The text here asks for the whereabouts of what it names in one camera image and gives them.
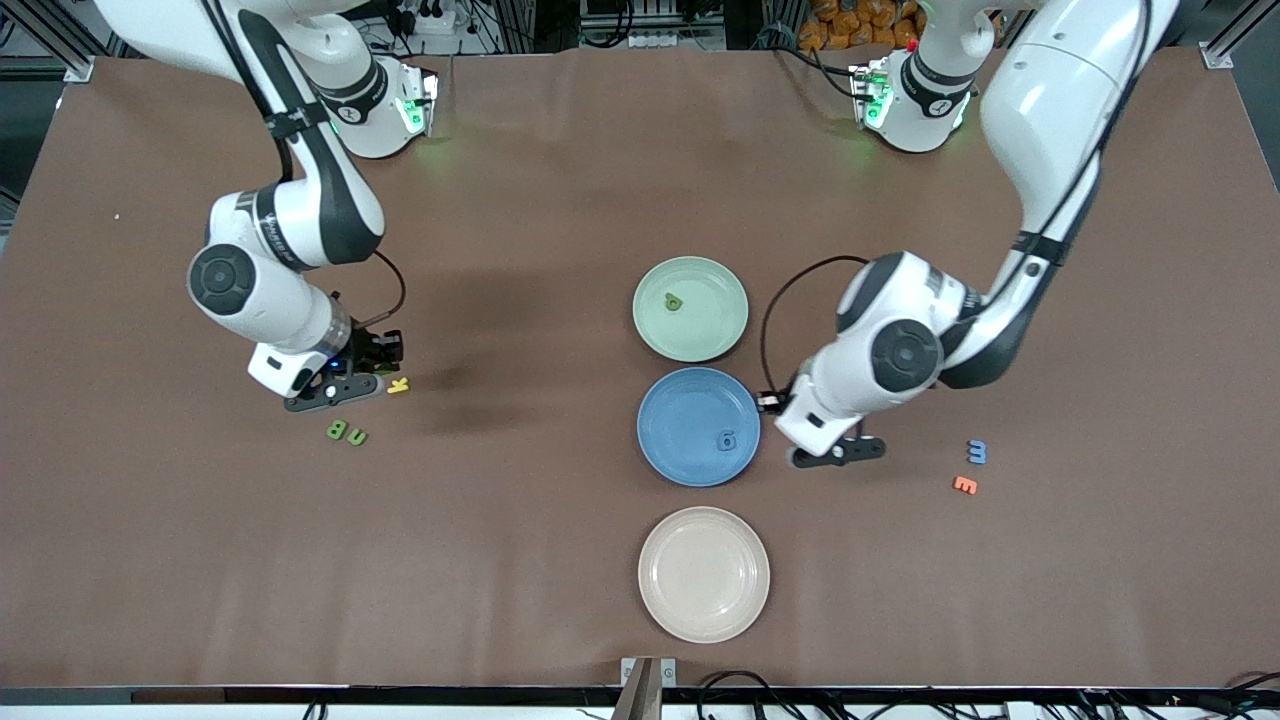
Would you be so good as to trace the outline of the metal table edge bracket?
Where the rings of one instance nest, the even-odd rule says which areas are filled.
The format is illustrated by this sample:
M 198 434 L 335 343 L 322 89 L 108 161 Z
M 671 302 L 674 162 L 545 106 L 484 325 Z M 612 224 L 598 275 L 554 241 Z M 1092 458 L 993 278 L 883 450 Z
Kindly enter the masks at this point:
M 611 720 L 662 720 L 663 692 L 676 688 L 677 661 L 672 657 L 621 660 L 622 691 Z

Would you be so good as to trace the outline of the orange objects heap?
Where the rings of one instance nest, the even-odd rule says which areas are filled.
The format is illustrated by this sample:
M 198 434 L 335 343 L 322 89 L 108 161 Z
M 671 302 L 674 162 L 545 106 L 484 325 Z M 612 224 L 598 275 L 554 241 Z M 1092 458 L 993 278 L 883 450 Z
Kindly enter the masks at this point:
M 804 53 L 864 45 L 913 50 L 927 22 L 916 0 L 810 0 L 796 45 Z

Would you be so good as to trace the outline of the light green plate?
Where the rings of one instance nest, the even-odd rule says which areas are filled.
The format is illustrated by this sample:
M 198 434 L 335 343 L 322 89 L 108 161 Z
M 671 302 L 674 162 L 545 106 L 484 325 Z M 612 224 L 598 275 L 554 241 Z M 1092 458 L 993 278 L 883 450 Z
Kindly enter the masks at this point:
M 681 297 L 677 313 L 664 293 Z M 748 327 L 750 302 L 742 282 L 726 265 L 681 256 L 654 265 L 632 299 L 634 327 L 645 345 L 677 363 L 708 363 L 727 354 Z

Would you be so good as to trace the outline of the grey metal equipment rack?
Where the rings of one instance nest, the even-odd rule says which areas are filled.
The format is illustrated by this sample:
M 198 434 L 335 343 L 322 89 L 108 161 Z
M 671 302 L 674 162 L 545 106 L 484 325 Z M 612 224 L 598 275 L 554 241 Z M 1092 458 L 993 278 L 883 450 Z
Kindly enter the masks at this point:
M 598 49 L 727 49 L 723 0 L 575 0 L 579 38 Z

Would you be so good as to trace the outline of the white power strip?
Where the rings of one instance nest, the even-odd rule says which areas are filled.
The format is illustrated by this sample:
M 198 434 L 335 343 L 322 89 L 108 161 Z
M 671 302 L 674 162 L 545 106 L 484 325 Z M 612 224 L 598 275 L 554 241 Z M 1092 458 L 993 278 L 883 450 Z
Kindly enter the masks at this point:
M 392 35 L 452 36 L 460 23 L 454 0 L 383 0 Z

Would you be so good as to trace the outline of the blue plate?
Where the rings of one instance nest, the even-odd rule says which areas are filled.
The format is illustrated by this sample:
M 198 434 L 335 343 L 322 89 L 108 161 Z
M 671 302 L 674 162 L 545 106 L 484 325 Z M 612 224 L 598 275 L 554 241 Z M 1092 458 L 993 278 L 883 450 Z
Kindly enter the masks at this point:
M 716 436 L 731 429 L 737 447 L 716 448 Z M 762 421 L 751 392 L 735 377 L 708 366 L 675 370 L 643 397 L 637 443 L 650 466 L 667 480 L 690 488 L 730 483 L 754 461 Z

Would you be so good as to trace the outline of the beige plate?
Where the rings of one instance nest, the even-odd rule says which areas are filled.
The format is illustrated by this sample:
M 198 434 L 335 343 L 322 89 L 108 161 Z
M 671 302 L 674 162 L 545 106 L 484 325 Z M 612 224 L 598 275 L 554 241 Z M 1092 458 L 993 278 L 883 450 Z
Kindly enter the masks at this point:
M 771 561 L 758 533 L 723 509 L 695 506 L 660 519 L 637 560 L 637 587 L 657 625 L 694 644 L 731 641 L 762 615 Z

